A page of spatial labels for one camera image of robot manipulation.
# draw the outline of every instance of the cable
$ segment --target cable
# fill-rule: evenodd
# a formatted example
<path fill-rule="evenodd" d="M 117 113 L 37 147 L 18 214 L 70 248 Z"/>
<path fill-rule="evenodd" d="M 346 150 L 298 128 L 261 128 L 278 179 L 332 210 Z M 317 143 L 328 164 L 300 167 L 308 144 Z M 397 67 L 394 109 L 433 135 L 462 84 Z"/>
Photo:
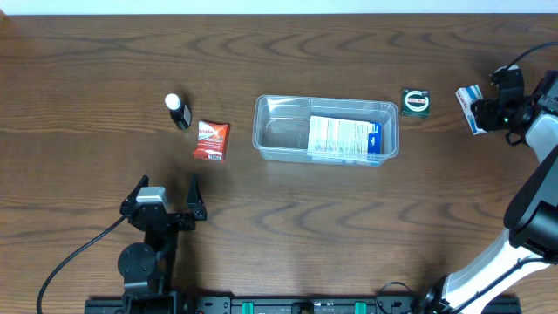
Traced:
<path fill-rule="evenodd" d="M 404 287 L 407 288 L 407 290 L 409 290 L 409 292 L 412 293 L 411 288 L 407 287 L 404 283 L 401 283 L 401 282 L 389 282 L 389 283 L 386 283 L 386 284 L 384 285 L 384 287 L 382 287 L 382 289 L 380 289 L 380 290 L 378 291 L 378 297 L 380 296 L 380 293 L 382 293 L 382 291 L 383 291 L 384 289 L 389 288 L 390 286 L 392 286 L 392 285 L 394 285 L 394 284 L 404 286 Z M 378 303 L 378 302 L 376 302 L 376 305 L 378 306 L 378 308 L 379 308 L 384 314 L 388 314 L 388 312 L 386 312 L 386 311 L 384 310 L 384 306 L 383 306 L 383 305 L 381 305 L 381 304 Z M 407 312 L 401 313 L 401 314 L 410 314 L 411 312 L 412 312 L 412 309 L 408 310 Z"/>
<path fill-rule="evenodd" d="M 521 267 L 523 267 L 523 265 L 528 264 L 528 263 L 534 263 L 534 262 L 552 263 L 552 261 L 549 261 L 548 259 L 545 259 L 545 258 L 528 258 L 528 259 L 524 259 L 523 261 L 518 261 L 511 269 L 506 271 L 502 276 L 499 276 L 498 279 L 491 282 L 485 289 L 481 290 L 480 292 L 475 293 L 475 295 L 473 297 L 466 300 L 457 309 L 452 311 L 451 314 L 459 314 L 463 309 L 465 309 L 467 306 L 471 305 L 471 303 L 475 302 L 480 297 L 484 296 L 488 291 L 492 290 L 499 283 L 503 282 L 506 278 L 511 276 L 516 270 L 519 270 Z"/>
<path fill-rule="evenodd" d="M 533 51 L 538 51 L 539 49 L 547 48 L 547 47 L 553 46 L 553 45 L 558 45 L 558 42 L 549 42 L 549 43 L 545 43 L 545 44 L 539 44 L 538 46 L 535 46 L 535 47 L 529 49 L 528 51 L 523 52 L 521 55 L 519 55 L 519 57 L 514 59 L 514 61 L 512 61 L 504 69 L 502 69 L 501 71 L 497 71 L 494 75 L 496 75 L 497 78 L 499 78 L 500 75 L 502 75 L 503 72 L 509 70 L 509 68 L 511 68 L 512 65 L 515 65 L 516 63 L 518 63 L 521 59 L 523 59 L 523 57 L 527 56 L 529 53 L 531 53 Z"/>
<path fill-rule="evenodd" d="M 59 264 L 59 266 L 57 268 L 55 268 L 52 273 L 48 276 L 48 278 L 46 278 L 46 281 L 43 283 L 43 288 L 41 288 L 41 290 L 38 292 L 38 296 L 37 296 L 37 314 L 43 314 L 43 309 L 42 309 L 42 302 L 43 302 L 43 296 L 44 296 L 44 292 L 46 291 L 46 287 L 48 287 L 49 283 L 51 283 L 52 278 L 54 278 L 54 276 L 68 263 L 70 262 L 74 257 L 76 257 L 79 253 L 85 251 L 85 249 L 89 248 L 90 246 L 92 246 L 93 244 L 95 244 L 95 242 L 97 242 L 98 240 L 102 239 L 103 236 L 106 236 L 109 232 L 113 231 L 118 225 L 120 225 L 121 222 L 123 222 L 126 218 L 124 216 L 120 217 L 115 223 L 112 224 L 111 227 L 107 228 L 105 231 L 103 231 L 100 235 L 95 236 L 94 238 L 92 238 L 88 243 L 84 244 L 81 248 L 76 249 L 75 252 L 71 253 L 68 257 L 66 257 L 66 259 L 61 262 Z"/>

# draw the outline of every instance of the red and white package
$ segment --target red and white package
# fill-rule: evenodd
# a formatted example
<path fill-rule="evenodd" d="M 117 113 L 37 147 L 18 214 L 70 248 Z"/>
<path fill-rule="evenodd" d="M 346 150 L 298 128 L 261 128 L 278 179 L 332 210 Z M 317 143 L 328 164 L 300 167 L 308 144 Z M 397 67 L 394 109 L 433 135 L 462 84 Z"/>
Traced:
<path fill-rule="evenodd" d="M 225 160 L 227 150 L 228 125 L 200 121 L 198 127 L 198 147 L 194 158 L 201 160 Z"/>

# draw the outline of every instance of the blue and white toothpaste box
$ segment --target blue and white toothpaste box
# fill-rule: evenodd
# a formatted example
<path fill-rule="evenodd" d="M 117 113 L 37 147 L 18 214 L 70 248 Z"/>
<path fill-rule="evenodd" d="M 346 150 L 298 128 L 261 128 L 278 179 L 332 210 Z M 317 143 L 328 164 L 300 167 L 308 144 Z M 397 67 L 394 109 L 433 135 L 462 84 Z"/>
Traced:
<path fill-rule="evenodd" d="M 461 108 L 463 109 L 463 113 L 465 114 L 467 123 L 471 127 L 473 135 L 486 133 L 487 131 L 477 126 L 477 123 L 474 120 L 473 113 L 471 112 L 471 105 L 475 101 L 482 99 L 482 94 L 480 93 L 479 86 L 472 85 L 468 87 L 461 87 L 459 90 L 457 90 L 457 92 L 455 92 L 455 96 L 457 96 L 457 100 L 461 104 Z"/>

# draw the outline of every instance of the gray plastic box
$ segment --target gray plastic box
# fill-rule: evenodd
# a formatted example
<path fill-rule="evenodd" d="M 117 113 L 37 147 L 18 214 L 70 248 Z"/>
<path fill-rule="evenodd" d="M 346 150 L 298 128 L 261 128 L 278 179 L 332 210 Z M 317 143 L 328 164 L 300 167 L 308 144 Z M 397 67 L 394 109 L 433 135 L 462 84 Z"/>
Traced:
<path fill-rule="evenodd" d="M 381 123 L 380 154 L 308 155 L 313 115 Z M 255 104 L 252 143 L 265 160 L 378 167 L 399 152 L 398 108 L 385 101 L 263 95 Z"/>

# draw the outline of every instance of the white bottle cap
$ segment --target white bottle cap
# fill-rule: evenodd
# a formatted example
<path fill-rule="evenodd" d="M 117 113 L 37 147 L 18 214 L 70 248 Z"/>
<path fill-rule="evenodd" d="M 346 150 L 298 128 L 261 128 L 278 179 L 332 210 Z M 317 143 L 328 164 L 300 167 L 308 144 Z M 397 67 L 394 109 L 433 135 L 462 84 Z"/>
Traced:
<path fill-rule="evenodd" d="M 165 105 L 167 105 L 168 109 L 176 110 L 180 108 L 180 98 L 176 94 L 168 94 L 165 97 Z"/>

